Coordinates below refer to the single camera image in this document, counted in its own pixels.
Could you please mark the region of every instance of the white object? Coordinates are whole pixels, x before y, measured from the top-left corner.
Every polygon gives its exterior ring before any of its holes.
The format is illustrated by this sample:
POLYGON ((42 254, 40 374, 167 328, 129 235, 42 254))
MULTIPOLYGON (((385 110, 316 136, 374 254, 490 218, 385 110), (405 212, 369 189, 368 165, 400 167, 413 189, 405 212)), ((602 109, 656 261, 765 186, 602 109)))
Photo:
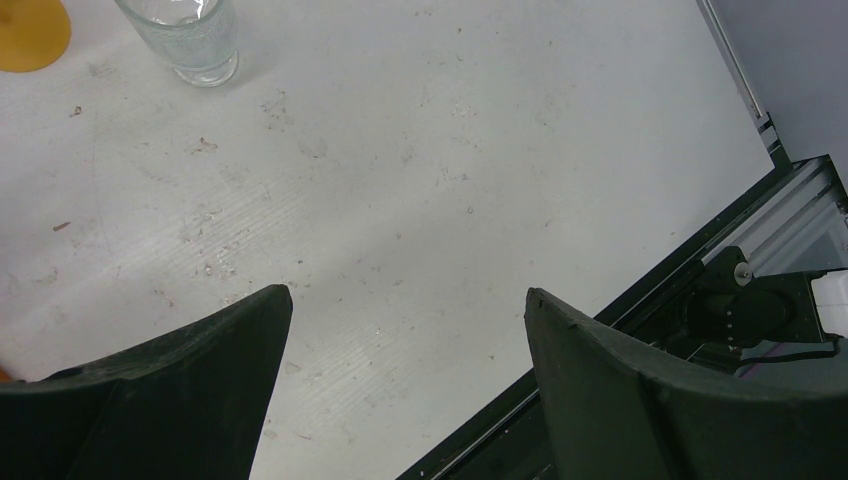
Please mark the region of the white object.
POLYGON ((91 2, 0 76, 0 364, 286 283, 257 480, 395 478, 530 368, 528 287, 595 314, 772 168, 694 2, 235 5, 216 89, 91 2))
POLYGON ((848 337, 848 270, 828 272, 810 287, 822 330, 848 337))

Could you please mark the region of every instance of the black cable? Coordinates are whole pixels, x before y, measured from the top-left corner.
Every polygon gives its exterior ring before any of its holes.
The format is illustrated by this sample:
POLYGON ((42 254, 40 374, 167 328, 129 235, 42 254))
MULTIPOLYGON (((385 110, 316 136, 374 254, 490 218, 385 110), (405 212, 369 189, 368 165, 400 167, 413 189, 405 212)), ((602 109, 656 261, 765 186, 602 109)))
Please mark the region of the black cable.
POLYGON ((786 362, 796 362, 798 360, 818 360, 822 358, 833 358, 839 354, 839 340, 842 337, 836 337, 833 339, 833 350, 830 351, 814 351, 814 352, 801 352, 801 353, 790 353, 788 355, 779 355, 777 357, 752 357, 740 360, 737 364, 737 368, 744 367, 746 365, 752 365, 755 363, 786 363, 786 362))

